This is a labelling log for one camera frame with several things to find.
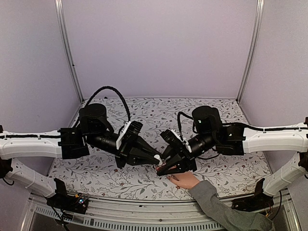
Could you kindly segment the glitter nail polish bottle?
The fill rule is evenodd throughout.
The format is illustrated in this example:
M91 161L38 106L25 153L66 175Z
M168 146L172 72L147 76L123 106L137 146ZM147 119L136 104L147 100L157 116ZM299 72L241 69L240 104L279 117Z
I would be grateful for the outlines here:
M155 170L156 170L156 171L160 171L161 169L164 168L165 165L166 165L166 163L162 163L162 164L160 164L160 165L156 165L156 166L155 166Z

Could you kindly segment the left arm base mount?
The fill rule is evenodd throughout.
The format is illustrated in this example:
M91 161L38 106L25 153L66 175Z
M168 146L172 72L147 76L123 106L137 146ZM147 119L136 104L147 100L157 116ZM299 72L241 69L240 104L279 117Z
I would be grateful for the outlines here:
M65 183L55 178L55 195L47 198L47 205L60 210L70 211L79 214L86 214L89 198L85 194L77 193L68 195Z

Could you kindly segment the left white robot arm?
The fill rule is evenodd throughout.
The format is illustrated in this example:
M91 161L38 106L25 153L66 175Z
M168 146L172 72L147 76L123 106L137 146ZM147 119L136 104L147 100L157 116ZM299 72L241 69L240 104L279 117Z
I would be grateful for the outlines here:
M139 166L159 165L161 154L139 136L142 123L128 121L120 133L115 133L107 120L106 107L93 103L80 109L79 125L45 133L12 133L0 131L0 177L19 181L61 208L71 205L65 183L49 180L36 171L23 166L19 157L52 157L77 159L90 154L89 147L115 156L118 168L126 164Z

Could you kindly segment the person's bare hand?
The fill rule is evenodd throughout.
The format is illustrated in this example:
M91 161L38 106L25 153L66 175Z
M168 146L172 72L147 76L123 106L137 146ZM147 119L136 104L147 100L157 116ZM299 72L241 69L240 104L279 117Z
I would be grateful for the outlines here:
M167 176L167 179L177 187L184 189L192 189L200 182L191 172L172 174Z

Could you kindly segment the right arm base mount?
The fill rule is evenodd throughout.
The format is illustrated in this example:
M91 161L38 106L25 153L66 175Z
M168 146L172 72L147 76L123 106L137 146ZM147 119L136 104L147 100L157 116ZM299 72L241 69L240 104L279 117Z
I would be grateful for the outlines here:
M273 206L273 196L264 194L264 190L262 188L264 181L265 179L262 178L257 182L254 194L252 196L232 200L232 209L252 212Z

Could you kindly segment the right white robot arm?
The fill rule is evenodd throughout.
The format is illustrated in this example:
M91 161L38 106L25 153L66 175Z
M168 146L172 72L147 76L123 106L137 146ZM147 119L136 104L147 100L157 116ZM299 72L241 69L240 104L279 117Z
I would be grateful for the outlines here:
M243 155L262 151L295 151L284 166L259 180L249 206L259 210L279 190L308 172L308 123L286 127L253 127L244 123L223 123L217 108L200 106L192 112L196 135L190 140L174 130L161 137L168 143L157 171L159 176L196 171L196 158L214 148L221 155Z

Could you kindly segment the grey sleeved forearm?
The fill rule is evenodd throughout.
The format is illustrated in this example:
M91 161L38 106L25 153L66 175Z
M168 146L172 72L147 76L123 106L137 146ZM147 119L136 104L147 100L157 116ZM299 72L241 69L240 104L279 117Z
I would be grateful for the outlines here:
M202 211L228 231L274 231L274 223L260 213L234 210L217 197L216 188L207 180L189 189Z

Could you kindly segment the white nail polish cap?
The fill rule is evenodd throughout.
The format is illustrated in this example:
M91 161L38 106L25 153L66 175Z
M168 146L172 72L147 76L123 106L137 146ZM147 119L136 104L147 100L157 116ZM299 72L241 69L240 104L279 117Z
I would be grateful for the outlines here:
M156 155L154 156L154 158L157 159L157 160L159 161L158 164L157 164L158 166L161 166L161 165L163 164L163 161L162 161L160 155L156 154Z

